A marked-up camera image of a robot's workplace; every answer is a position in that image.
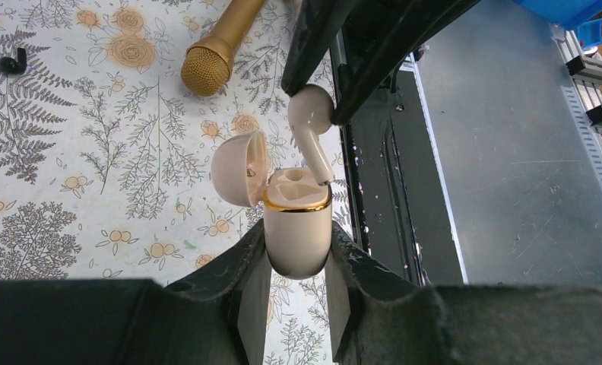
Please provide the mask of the pink earbud charging case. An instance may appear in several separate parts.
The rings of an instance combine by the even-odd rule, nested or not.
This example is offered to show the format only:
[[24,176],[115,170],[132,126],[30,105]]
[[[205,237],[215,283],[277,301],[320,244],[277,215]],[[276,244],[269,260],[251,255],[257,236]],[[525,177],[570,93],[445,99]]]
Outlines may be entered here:
[[265,246],[281,276],[304,280],[325,266],[331,245],[332,191],[307,167],[268,170],[265,134],[235,135],[215,151],[211,180],[231,205],[263,205]]

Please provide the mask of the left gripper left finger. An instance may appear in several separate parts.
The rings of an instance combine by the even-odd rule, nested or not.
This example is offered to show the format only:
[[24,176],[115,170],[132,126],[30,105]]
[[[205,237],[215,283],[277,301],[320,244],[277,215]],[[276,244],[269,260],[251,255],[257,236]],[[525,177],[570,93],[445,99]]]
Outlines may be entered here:
[[0,364],[260,364],[270,279],[258,222],[167,286],[0,281]]

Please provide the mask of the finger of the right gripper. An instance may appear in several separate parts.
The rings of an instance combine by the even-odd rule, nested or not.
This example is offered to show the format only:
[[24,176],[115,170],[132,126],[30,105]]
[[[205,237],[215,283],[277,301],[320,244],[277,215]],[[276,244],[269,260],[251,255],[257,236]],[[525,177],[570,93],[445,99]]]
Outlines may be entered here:
[[475,6],[476,1],[399,1],[390,14],[376,21],[379,34],[367,47],[362,61],[350,66],[332,116],[346,125],[377,87],[411,52]]
[[306,85],[357,4],[355,0],[292,2],[293,38],[280,80],[285,94],[292,97]]

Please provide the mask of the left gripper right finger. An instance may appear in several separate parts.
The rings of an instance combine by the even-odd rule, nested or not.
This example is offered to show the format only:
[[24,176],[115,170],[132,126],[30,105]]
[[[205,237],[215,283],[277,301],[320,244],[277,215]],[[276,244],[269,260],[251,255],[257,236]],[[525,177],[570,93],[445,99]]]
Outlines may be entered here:
[[602,290],[417,286],[339,224],[325,281],[339,364],[602,364]]

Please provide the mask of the white earbud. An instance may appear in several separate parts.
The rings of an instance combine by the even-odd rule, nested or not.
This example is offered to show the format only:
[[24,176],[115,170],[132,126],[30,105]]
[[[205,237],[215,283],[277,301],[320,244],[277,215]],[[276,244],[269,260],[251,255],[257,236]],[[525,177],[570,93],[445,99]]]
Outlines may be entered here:
[[318,137],[332,126],[334,103],[322,87],[307,84],[290,98],[287,117],[296,144],[316,183],[326,186],[334,181],[334,172]]

